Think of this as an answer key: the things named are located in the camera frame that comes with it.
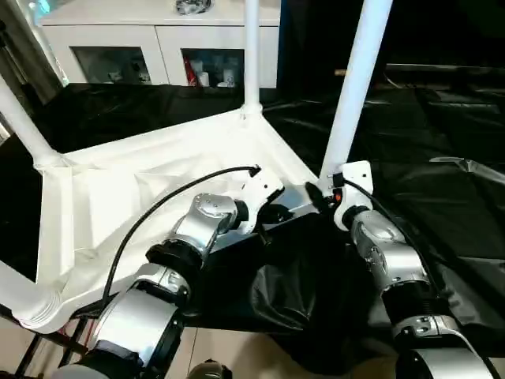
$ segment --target cable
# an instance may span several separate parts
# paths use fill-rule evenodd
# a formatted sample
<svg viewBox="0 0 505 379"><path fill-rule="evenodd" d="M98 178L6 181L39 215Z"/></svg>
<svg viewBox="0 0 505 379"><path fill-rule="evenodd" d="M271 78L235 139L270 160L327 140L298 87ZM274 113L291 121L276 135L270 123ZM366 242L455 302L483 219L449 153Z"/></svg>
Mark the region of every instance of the cable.
<svg viewBox="0 0 505 379"><path fill-rule="evenodd" d="M109 271L109 276L107 277L107 282L105 284L105 287L103 288L103 296L102 296L102 310L104 310L107 306L107 300L109 299L110 295L110 288L112 287L112 281L114 280L114 274L116 273L116 270L118 269L118 263L119 259L121 258L121 255L123 254L123 251L126 248L126 244L128 241L132 238L133 233L139 228L139 226L150 216L152 215L159 207L161 207L163 204L165 204L167 201L169 201L172 197L177 196L178 194L188 190L191 187L196 186L197 184L200 184L202 182L205 182L208 179L212 179L216 176L222 175L222 174L228 174L230 172L235 172L235 171L250 171L251 175L253 176L257 172L259 172L261 169L256 166L240 166L240 167L232 167L232 168L225 168L224 170L219 170L216 172L213 172L211 174L205 175L202 178L199 178L197 180L193 180L192 182L188 184L184 184L183 186L177 188L175 191L168 193L166 196L164 196L162 199L157 201L154 205L152 205L146 213L144 213L135 223L134 225L130 228L128 233L126 233L125 237L121 241L118 247L118 251L116 252L116 255L114 256L114 260L112 261L112 265L110 266L110 271Z"/></svg>
<svg viewBox="0 0 505 379"><path fill-rule="evenodd" d="M435 288L435 292L437 294L437 296L440 297L440 288L434 278L434 275L432 273L432 270L430 269L429 265L428 265L428 262L425 260L425 258L423 257L423 254L422 254L422 250L420 249L419 245L416 243L415 239L412 238L410 236L409 233L406 232L405 228L402 227L402 225L400 225L399 223L397 223L395 221L395 218L393 216L392 213L390 213L386 207L384 207L382 205L382 203L380 201L378 201L373 195L371 195L371 193L369 191L367 191L366 189L364 189L363 187L361 187L359 184L356 184L355 182L351 182L350 180L347 180L347 179L344 179L344 183L345 184L348 184L349 186L351 187L354 187L356 190L360 191L361 193L363 193L373 204L374 206L379 209L379 211L385 215L396 227L397 229L404 235L406 241L414 248L414 250L417 251L417 253L419 254L419 258L421 259L421 262L423 264L423 266L425 267L425 270L426 270L426 274L428 275L428 278L430 279L430 281L432 282L433 284L433 287Z"/></svg>

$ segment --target shelf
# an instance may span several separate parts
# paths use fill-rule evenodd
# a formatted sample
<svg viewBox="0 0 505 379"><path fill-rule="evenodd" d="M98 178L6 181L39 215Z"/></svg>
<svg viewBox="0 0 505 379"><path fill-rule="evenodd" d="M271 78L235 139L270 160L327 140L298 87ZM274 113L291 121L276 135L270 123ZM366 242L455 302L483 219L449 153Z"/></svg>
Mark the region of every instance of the shelf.
<svg viewBox="0 0 505 379"><path fill-rule="evenodd" d="M245 0L214 0L204 13L181 16L175 0L73 0L42 18L41 25L243 26ZM280 24L281 0L260 0L260 26Z"/></svg>

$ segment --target black plastic sheet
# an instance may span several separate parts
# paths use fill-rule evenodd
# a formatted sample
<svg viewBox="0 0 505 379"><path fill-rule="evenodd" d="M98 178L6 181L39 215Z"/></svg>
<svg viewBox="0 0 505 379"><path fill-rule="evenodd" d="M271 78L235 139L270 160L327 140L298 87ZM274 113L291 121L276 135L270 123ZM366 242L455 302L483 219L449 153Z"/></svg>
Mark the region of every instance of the black plastic sheet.
<svg viewBox="0 0 505 379"><path fill-rule="evenodd" d="M316 173L338 95L288 101L262 92L265 117ZM72 84L35 121L54 148L69 152L241 103L241 94L226 88ZM350 157L371 161L374 194L419 238L465 334L490 355L505 351L505 186L440 158L505 173L504 106L499 94L372 92ZM0 158L7 183L0 196L8 199L0 259L34 279L41 177L15 137L0 146ZM388 342L348 234L315 214L268 234L269 246L251 238L211 254L186 312L191 325L271 333L318 373L345 372L375 354L370 340Z"/></svg>

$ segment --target tiled floor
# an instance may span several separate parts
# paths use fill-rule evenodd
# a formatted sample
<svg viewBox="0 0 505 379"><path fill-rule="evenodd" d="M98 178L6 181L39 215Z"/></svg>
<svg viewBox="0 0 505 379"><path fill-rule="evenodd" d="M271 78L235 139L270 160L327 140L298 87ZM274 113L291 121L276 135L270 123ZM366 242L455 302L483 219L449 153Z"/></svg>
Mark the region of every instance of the tiled floor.
<svg viewBox="0 0 505 379"><path fill-rule="evenodd" d="M72 332L74 326L69 326L68 332ZM86 335L87 329L84 330L82 343ZM0 319L0 336L0 371L13 373L32 340L32 333ZM47 341L42 342L26 374L36 377L44 373L49 377L56 370L62 352L61 347ZM209 358L230 368L234 379L325 378L302 369L265 335L202 328L186 328L166 377L185 379L194 366ZM493 362L505 378L505 359L494 359ZM352 373L341 378L393 379L394 366L393 358L375 359L356 367Z"/></svg>

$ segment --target glass cabinet door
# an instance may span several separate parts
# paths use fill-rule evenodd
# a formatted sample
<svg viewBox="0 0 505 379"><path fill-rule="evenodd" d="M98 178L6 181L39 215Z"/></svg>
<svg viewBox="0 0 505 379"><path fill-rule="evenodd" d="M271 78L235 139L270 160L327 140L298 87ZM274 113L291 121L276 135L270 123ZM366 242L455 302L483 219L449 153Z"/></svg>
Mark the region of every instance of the glass cabinet door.
<svg viewBox="0 0 505 379"><path fill-rule="evenodd" d="M71 47L88 83L152 84L139 47Z"/></svg>
<svg viewBox="0 0 505 379"><path fill-rule="evenodd" d="M244 51L233 49L181 49L187 85L242 87Z"/></svg>
<svg viewBox="0 0 505 379"><path fill-rule="evenodd" d="M154 26L48 25L43 31L70 83L168 83Z"/></svg>
<svg viewBox="0 0 505 379"><path fill-rule="evenodd" d="M237 87L244 76L243 26L157 26L170 83ZM260 28L260 87L277 85L279 28Z"/></svg>

